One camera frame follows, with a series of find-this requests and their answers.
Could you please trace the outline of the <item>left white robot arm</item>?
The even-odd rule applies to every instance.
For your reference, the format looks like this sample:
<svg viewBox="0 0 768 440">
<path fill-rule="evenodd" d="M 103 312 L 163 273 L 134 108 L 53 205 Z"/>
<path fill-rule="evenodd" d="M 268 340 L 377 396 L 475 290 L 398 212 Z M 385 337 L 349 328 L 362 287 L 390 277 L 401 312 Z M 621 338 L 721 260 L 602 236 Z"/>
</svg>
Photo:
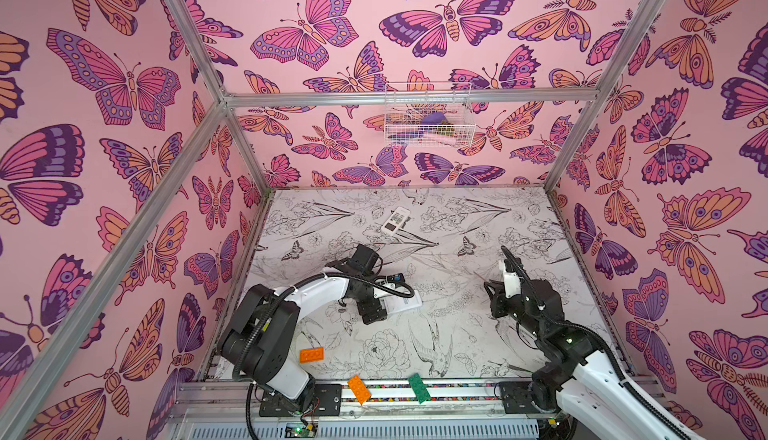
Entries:
<svg viewBox="0 0 768 440">
<path fill-rule="evenodd" d="M 250 382 L 292 402 L 312 399 L 315 379 L 289 358 L 300 320 L 338 301 L 352 300 L 362 308 L 366 324 L 387 316 L 382 300 L 410 298 L 413 290 L 375 271 L 379 254 L 359 245 L 349 258 L 330 262 L 318 274 L 281 291 L 263 284 L 251 287 L 218 340 L 218 354 L 232 365 L 231 378 Z"/>
</svg>

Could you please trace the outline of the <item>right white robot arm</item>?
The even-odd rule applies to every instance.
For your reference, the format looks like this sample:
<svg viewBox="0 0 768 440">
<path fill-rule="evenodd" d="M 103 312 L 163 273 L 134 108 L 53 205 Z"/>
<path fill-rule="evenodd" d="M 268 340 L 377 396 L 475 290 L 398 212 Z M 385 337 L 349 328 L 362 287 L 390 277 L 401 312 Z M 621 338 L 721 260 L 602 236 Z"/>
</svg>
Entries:
<svg viewBox="0 0 768 440">
<path fill-rule="evenodd" d="M 486 281 L 493 317 L 509 317 L 547 362 L 534 371 L 537 410 L 563 413 L 600 439 L 698 439 L 621 368 L 591 329 L 565 319 L 560 295 L 544 280 Z"/>
</svg>

